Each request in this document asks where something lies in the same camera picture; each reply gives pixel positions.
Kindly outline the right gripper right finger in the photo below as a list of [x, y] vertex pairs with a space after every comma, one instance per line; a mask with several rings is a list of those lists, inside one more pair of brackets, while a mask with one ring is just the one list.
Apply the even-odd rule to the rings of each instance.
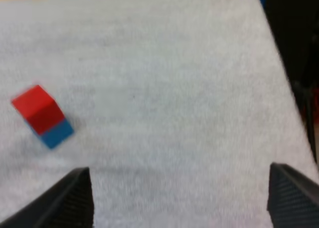
[[272, 163], [267, 211], [275, 228], [317, 228], [319, 185], [287, 164]]

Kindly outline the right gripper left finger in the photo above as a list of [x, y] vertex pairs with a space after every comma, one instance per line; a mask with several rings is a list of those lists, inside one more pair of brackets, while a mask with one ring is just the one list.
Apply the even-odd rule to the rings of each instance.
[[2, 228], [92, 228], [94, 201], [88, 167], [70, 171], [29, 205], [1, 222]]

